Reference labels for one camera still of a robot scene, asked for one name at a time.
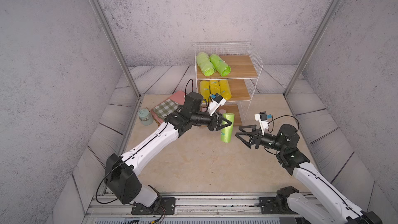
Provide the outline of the yellow bag roll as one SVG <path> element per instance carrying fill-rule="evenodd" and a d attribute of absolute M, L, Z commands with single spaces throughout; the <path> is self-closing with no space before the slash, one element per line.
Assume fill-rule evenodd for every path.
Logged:
<path fill-rule="evenodd" d="M 232 92 L 228 80 L 220 80 L 219 85 L 221 87 L 221 96 L 227 101 L 230 100 L 232 97 Z"/>
<path fill-rule="evenodd" d="M 209 87 L 209 81 L 202 80 L 199 83 L 199 88 L 200 88 L 200 94 L 203 96 L 205 100 L 208 101 L 210 97 L 210 87 Z"/>
<path fill-rule="evenodd" d="M 216 93 L 221 95 L 221 87 L 219 85 L 219 82 L 217 80 L 210 80 L 209 81 L 209 88 L 210 88 L 210 93 L 215 95 Z"/>

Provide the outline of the light green bag roll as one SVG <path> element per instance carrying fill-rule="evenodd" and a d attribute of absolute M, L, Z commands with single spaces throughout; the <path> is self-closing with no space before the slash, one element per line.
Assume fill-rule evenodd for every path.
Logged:
<path fill-rule="evenodd" d="M 209 59 L 209 55 L 205 52 L 199 52 L 196 56 L 197 65 L 199 66 L 202 74 L 209 77 L 216 71 L 215 67 Z"/>

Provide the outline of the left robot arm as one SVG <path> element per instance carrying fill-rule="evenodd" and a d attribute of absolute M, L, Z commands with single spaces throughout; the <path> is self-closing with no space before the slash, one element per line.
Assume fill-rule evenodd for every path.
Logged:
<path fill-rule="evenodd" d="M 103 182 L 122 204 L 132 202 L 156 211 L 161 204 L 161 195 L 139 179 L 144 167 L 167 145 L 180 138 L 193 126 L 206 126 L 209 131 L 219 131 L 232 125 L 217 109 L 226 103 L 220 94 L 210 96 L 206 111 L 202 111 L 204 98 L 191 92 L 184 104 L 168 114 L 164 122 L 145 140 L 121 156 L 112 154 L 106 161 Z"/>

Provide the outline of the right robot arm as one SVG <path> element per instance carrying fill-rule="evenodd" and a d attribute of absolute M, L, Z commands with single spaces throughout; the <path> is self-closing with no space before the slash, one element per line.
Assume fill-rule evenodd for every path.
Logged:
<path fill-rule="evenodd" d="M 279 164 L 300 181 L 322 204 L 309 202 L 296 188 L 289 186 L 277 191 L 276 204 L 283 213 L 295 212 L 311 224 L 381 224 L 374 212 L 365 212 L 330 184 L 299 151 L 297 129 L 283 124 L 277 135 L 265 133 L 256 125 L 241 126 L 235 135 L 248 148 L 263 146 L 276 151 Z"/>

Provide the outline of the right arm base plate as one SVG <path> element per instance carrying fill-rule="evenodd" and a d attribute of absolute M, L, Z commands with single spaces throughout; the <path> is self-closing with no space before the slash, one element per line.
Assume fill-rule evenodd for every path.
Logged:
<path fill-rule="evenodd" d="M 258 207 L 261 209 L 261 214 L 297 215 L 280 197 L 260 197 Z"/>

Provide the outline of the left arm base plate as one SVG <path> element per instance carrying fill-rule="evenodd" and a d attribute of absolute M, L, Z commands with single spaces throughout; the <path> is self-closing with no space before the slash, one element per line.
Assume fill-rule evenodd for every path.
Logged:
<path fill-rule="evenodd" d="M 132 215 L 174 215 L 176 198 L 160 198 L 154 204 L 146 207 L 141 203 L 133 203 Z"/>

